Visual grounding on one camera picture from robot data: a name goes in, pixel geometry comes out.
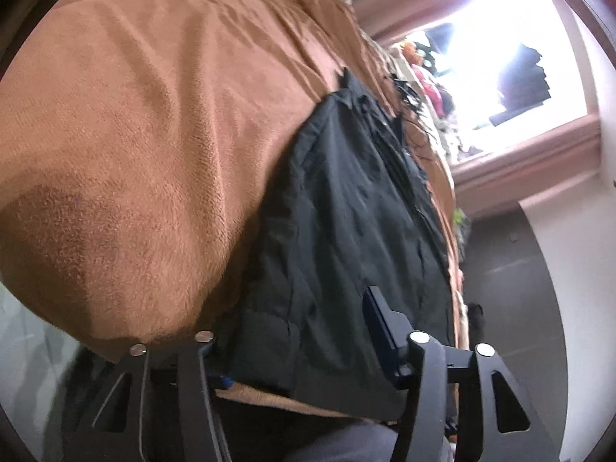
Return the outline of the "orange-brown bed blanket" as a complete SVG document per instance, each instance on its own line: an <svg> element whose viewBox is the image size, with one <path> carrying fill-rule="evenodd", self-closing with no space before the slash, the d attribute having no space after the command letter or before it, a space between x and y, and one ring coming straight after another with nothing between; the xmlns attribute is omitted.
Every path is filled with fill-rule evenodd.
<svg viewBox="0 0 616 462"><path fill-rule="evenodd" d="M3 284L111 360L212 322L295 131L386 68L341 0L60 0L1 82Z"/></svg>

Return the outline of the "pink clothes pile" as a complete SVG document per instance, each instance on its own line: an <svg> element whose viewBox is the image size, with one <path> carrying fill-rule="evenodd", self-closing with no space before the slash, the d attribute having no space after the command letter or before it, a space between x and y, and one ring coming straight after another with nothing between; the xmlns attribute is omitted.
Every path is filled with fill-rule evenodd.
<svg viewBox="0 0 616 462"><path fill-rule="evenodd" d="M454 111L454 102L451 94L437 82L435 77L425 68L412 64L420 85L430 99L432 106L440 119L448 118Z"/></svg>

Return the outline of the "dark clothes at window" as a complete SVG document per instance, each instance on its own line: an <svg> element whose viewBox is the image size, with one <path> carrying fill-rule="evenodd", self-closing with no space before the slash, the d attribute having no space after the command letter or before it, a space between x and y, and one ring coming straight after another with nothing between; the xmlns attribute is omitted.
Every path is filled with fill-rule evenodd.
<svg viewBox="0 0 616 462"><path fill-rule="evenodd" d="M545 70L539 65L541 59L536 49L518 47L499 77L498 92L504 112L489 118L493 126L535 109L551 98Z"/></svg>

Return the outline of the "black garment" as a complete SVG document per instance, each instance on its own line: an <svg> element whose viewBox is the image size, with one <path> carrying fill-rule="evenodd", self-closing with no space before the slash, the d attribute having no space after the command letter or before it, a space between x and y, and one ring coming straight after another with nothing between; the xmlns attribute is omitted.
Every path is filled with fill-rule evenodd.
<svg viewBox="0 0 616 462"><path fill-rule="evenodd" d="M454 341L448 248L418 167L350 72L300 128L260 212L224 366L240 384L346 415L394 420L362 315L377 287L440 343Z"/></svg>

